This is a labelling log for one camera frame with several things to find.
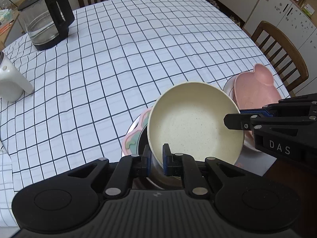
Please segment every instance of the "das logo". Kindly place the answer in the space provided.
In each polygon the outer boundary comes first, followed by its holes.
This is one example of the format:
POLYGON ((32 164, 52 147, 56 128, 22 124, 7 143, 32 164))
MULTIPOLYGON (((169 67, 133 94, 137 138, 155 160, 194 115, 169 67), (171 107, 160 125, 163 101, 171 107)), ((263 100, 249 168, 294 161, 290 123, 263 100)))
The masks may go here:
POLYGON ((290 147, 289 146, 281 146, 280 143, 274 143, 270 140, 270 148, 279 150, 280 152, 284 152, 285 154, 289 155, 290 147))

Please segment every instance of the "checkered tablecloth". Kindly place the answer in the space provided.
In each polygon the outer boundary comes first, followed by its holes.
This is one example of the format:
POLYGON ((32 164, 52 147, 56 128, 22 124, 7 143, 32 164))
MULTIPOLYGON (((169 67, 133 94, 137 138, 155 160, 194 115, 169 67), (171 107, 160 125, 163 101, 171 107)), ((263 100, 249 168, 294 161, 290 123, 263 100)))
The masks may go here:
POLYGON ((4 50, 34 93, 0 100, 0 226, 16 225, 11 201, 23 187, 99 157, 118 161, 133 120, 175 84, 223 88, 263 63, 288 96, 253 41, 205 0, 109 0, 74 15, 56 47, 37 51, 24 35, 4 50))

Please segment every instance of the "ribbed black surface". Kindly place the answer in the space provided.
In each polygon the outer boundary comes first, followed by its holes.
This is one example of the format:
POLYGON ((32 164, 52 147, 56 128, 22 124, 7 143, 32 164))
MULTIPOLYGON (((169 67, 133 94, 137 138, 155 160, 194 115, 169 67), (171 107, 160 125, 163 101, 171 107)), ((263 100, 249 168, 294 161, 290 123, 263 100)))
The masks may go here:
POLYGON ((20 231, 15 238, 273 238, 298 237, 287 230, 277 234, 251 234, 223 221, 205 200, 196 200, 183 190, 131 190, 123 199, 108 201, 87 225, 64 234, 20 231))

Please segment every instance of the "glass coffee pot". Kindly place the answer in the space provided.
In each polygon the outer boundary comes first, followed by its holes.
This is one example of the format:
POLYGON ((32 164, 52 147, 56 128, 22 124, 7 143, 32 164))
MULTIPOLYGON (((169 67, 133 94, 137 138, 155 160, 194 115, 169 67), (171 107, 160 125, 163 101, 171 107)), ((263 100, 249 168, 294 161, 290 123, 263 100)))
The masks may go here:
POLYGON ((18 11, 37 50, 49 49, 67 38, 75 20, 68 0, 25 0, 18 11))

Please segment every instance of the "white kettle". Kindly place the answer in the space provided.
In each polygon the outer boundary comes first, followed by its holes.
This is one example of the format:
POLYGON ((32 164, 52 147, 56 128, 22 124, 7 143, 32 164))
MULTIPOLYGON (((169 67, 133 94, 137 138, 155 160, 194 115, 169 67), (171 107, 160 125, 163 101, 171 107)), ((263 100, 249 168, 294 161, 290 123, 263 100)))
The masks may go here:
POLYGON ((23 91, 30 94, 34 88, 15 68, 10 59, 3 52, 0 52, 0 97, 9 102, 15 102, 23 91))

